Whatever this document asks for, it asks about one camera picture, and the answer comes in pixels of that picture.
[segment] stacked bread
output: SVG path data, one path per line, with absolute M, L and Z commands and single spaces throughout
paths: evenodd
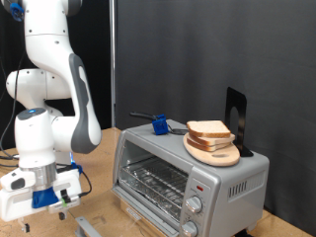
M 187 143 L 203 151 L 227 147 L 235 139 L 235 135 L 221 120 L 188 121 L 187 127 Z

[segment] toaster oven knob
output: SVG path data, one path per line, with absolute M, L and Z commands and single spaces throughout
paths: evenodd
M 182 226 L 182 230 L 183 230 L 184 234 L 188 237 L 196 237 L 198 235 L 198 229 L 197 229 L 196 225 L 191 221 L 184 224 Z
M 201 201 L 198 197 L 187 199 L 186 206 L 193 213 L 199 213 L 201 211 Z

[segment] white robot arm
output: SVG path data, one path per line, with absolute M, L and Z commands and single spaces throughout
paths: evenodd
M 71 151 L 90 153 L 99 145 L 102 132 L 85 67 L 74 54 L 68 36 L 66 16 L 78 13 L 82 1 L 1 2 L 8 11 L 10 3 L 19 3 L 24 9 L 27 54 L 39 68 L 21 70 L 19 74 L 17 100 L 27 108 L 15 122 L 20 163 L 17 170 L 1 178 L 0 191 L 0 217 L 10 221 L 45 208 L 59 212 L 79 204 L 78 169 L 57 174 L 56 156 Z M 12 97 L 16 76 L 17 72 L 12 72 L 7 79 Z M 45 103 L 67 98 L 72 99 L 74 117 L 63 117 L 59 110 Z M 66 198 L 68 206 L 61 208 L 60 203 Z

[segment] silver toaster oven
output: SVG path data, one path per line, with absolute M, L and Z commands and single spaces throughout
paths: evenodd
M 181 135 L 157 136 L 148 124 L 120 134 L 113 190 L 167 236 L 230 237 L 262 217 L 268 171 L 255 152 L 234 166 L 206 165 Z

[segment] black bookend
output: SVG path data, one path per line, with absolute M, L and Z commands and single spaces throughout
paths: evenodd
M 230 127 L 230 113 L 233 108 L 237 109 L 238 112 L 238 134 L 234 144 L 238 148 L 241 157 L 251 157 L 254 154 L 244 146 L 244 132 L 246 125 L 246 108 L 247 99 L 245 95 L 240 92 L 228 87 L 227 98 L 226 98 L 226 110 L 225 110 L 225 124 Z

